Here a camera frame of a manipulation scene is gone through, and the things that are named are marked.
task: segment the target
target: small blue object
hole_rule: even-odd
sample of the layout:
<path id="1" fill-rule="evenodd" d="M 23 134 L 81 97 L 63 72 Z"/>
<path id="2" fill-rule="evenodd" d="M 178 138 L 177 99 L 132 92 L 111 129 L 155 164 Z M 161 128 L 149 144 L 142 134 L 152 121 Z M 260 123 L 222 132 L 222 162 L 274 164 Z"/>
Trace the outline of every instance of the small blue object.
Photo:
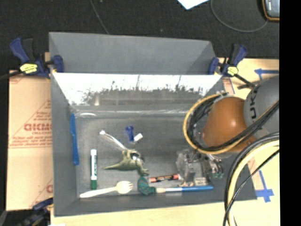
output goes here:
<path id="1" fill-rule="evenodd" d="M 219 59 L 214 57 L 210 62 L 208 74 L 214 74 L 218 64 L 219 64 Z"/>
<path id="2" fill-rule="evenodd" d="M 39 210 L 43 209 L 44 207 L 47 207 L 51 204 L 53 204 L 53 198 L 48 198 L 48 199 L 41 201 L 41 202 L 37 203 L 36 205 L 34 205 L 32 210 L 39 211 Z"/>
<path id="3" fill-rule="evenodd" d="M 127 133 L 127 136 L 128 136 L 128 139 L 129 139 L 130 142 L 134 141 L 133 129 L 134 129 L 133 126 L 127 126 L 126 127 L 126 133 Z"/>
<path id="4" fill-rule="evenodd" d="M 72 113 L 70 118 L 70 132 L 72 135 L 73 143 L 73 163 L 74 165 L 79 165 L 79 152 L 77 148 L 77 140 L 76 140 L 76 127 L 75 127 L 75 115 Z"/>

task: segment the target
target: black cable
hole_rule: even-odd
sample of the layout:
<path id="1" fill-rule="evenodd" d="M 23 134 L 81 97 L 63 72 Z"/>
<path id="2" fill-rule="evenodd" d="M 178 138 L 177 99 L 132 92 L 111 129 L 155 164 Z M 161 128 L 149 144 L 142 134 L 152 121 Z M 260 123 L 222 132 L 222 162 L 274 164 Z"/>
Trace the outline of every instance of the black cable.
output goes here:
<path id="1" fill-rule="evenodd" d="M 91 4 L 92 8 L 93 8 L 93 11 L 95 12 L 95 15 L 96 15 L 97 19 L 99 20 L 100 24 L 102 25 L 103 29 L 105 30 L 105 32 L 106 32 L 107 34 L 110 34 L 109 31 L 108 31 L 108 30 L 106 29 L 106 27 L 104 26 L 104 23 L 103 23 L 102 19 L 100 18 L 98 12 L 96 11 L 96 8 L 95 8 L 95 6 L 94 6 L 94 3 L 92 2 L 92 0 L 89 0 L 89 1 L 90 1 L 90 4 Z"/>
<path id="2" fill-rule="evenodd" d="M 216 100 L 216 98 L 213 98 L 213 100 L 210 101 L 205 101 L 204 103 L 200 104 L 199 107 L 197 107 L 195 109 L 195 111 L 193 112 L 193 114 L 191 115 L 191 119 L 189 122 L 189 126 L 187 128 L 187 135 L 189 137 L 189 139 L 200 149 L 204 149 L 208 152 L 214 152 L 214 151 L 218 151 L 221 150 L 229 145 L 231 145 L 232 143 L 240 140 L 241 138 L 243 138 L 240 143 L 246 141 L 250 136 L 252 136 L 253 134 L 255 134 L 261 127 L 262 125 L 276 112 L 276 110 L 279 108 L 279 100 L 262 116 L 260 117 L 257 121 L 255 121 L 253 124 L 251 124 L 248 128 L 246 128 L 244 131 L 242 131 L 241 133 L 239 133 L 238 135 L 236 135 L 235 137 L 233 137 L 232 139 L 230 139 L 229 141 L 219 145 L 219 146 L 212 146 L 212 147 L 206 147 L 204 148 L 202 146 L 201 143 L 199 143 L 194 136 L 193 133 L 193 128 L 195 127 L 195 123 L 197 122 L 197 120 L 200 120 L 205 114 L 204 114 L 204 110 L 207 109 L 208 107 L 210 107 L 214 101 Z"/>
<path id="3" fill-rule="evenodd" d="M 237 156 L 236 158 L 233 160 L 233 163 L 230 167 L 230 170 L 228 172 L 228 177 L 227 177 L 227 182 L 226 182 L 226 187 L 225 187 L 225 196 L 224 196 L 224 205 L 225 205 L 225 209 L 228 206 L 227 203 L 227 198 L 228 198 L 228 188 L 230 185 L 230 179 L 233 176 L 233 173 L 236 169 L 236 167 L 238 166 L 238 164 L 240 163 L 240 161 L 253 149 L 256 149 L 257 147 L 260 147 L 263 143 L 269 142 L 269 141 L 275 141 L 279 139 L 279 132 L 275 132 L 275 133 L 271 133 L 269 135 L 266 135 L 256 141 L 254 141 L 253 143 L 251 143 L 250 145 L 248 145 L 247 147 L 245 147 Z"/>
<path id="4" fill-rule="evenodd" d="M 234 201 L 236 200 L 236 198 L 238 197 L 240 191 L 242 190 L 242 188 L 244 187 L 244 185 L 247 183 L 247 181 L 255 175 L 256 172 L 258 172 L 265 164 L 267 164 L 272 158 L 274 158 L 278 153 L 279 153 L 279 149 L 277 151 L 275 151 L 271 156 L 269 156 L 262 164 L 260 164 L 259 167 L 256 168 L 256 170 L 250 175 L 248 176 L 244 182 L 239 186 L 239 188 L 237 189 L 237 191 L 235 192 L 235 194 L 233 195 L 231 201 L 229 202 L 227 208 L 226 208 L 226 212 L 225 212 L 225 216 L 224 216 L 224 219 L 223 219 L 223 223 L 222 225 L 223 226 L 226 226 L 226 222 L 227 222 L 227 218 L 228 218 L 228 215 L 229 215 L 229 212 L 234 204 Z"/>
<path id="5" fill-rule="evenodd" d="M 10 78 L 12 76 L 15 76 L 15 75 L 18 75 L 18 74 L 21 74 L 21 73 L 22 73 L 21 71 L 15 71 L 15 72 L 11 72 L 11 73 L 7 73 L 7 74 L 4 74 L 4 75 L 1 75 L 0 76 L 0 81 L 8 79 L 8 78 Z"/>
<path id="6" fill-rule="evenodd" d="M 211 6 L 211 11 L 212 11 L 214 17 L 215 17 L 221 24 L 223 24 L 223 25 L 226 26 L 227 28 L 230 28 L 230 29 L 232 29 L 232 30 L 234 30 L 234 31 L 237 31 L 237 32 L 256 32 L 256 31 L 259 31 L 260 29 L 264 28 L 264 27 L 268 24 L 268 19 L 266 19 L 265 23 L 264 23 L 262 26 L 260 26 L 259 28 L 257 28 L 257 29 L 252 29 L 252 30 L 242 30 L 242 29 L 237 29 L 237 28 L 234 28 L 234 27 L 232 27 L 232 26 L 226 24 L 225 22 L 223 22 L 223 21 L 217 16 L 216 12 L 215 12 L 214 9 L 213 9 L 213 0 L 211 0 L 210 6 Z"/>

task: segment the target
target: green toy dinosaur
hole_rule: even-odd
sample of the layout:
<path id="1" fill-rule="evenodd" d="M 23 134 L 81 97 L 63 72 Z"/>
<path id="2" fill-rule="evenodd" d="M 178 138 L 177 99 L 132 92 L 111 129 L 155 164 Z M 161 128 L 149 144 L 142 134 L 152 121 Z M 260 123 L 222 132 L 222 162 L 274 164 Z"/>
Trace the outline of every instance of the green toy dinosaur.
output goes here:
<path id="1" fill-rule="evenodd" d="M 143 160 L 135 149 L 128 149 L 122 152 L 121 162 L 105 167 L 107 170 L 137 170 L 140 176 L 149 175 L 148 169 L 143 168 Z"/>

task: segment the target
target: blue pen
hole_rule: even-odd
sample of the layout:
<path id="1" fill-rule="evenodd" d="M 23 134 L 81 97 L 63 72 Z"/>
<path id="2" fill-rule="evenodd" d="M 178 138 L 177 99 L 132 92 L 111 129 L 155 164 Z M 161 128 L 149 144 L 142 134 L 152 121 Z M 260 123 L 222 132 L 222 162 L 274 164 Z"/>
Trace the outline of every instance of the blue pen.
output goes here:
<path id="1" fill-rule="evenodd" d="M 76 140 L 76 127 L 75 127 L 75 115 L 72 113 L 70 118 L 70 132 L 72 135 L 73 143 L 73 163 L 74 165 L 79 165 L 79 152 L 77 148 L 77 140 Z"/>
<path id="2" fill-rule="evenodd" d="M 212 190 L 214 187 L 212 185 L 204 186 L 183 186 L 183 187 L 170 187 L 170 188 L 156 188 L 156 193 L 168 193 L 168 192 L 200 192 Z"/>

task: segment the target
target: blue tape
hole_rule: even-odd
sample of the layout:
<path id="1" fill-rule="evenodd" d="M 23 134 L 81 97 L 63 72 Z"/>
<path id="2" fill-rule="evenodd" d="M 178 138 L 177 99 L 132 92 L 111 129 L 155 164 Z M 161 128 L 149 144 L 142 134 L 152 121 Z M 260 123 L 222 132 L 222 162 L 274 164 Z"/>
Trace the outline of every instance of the blue tape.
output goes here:
<path id="1" fill-rule="evenodd" d="M 273 190 L 272 189 L 267 189 L 267 186 L 265 184 L 265 181 L 263 179 L 262 171 L 259 171 L 260 178 L 263 184 L 263 189 L 261 190 L 256 190 L 256 196 L 257 197 L 263 197 L 264 202 L 270 202 L 271 199 L 269 198 L 270 196 L 274 196 Z"/>

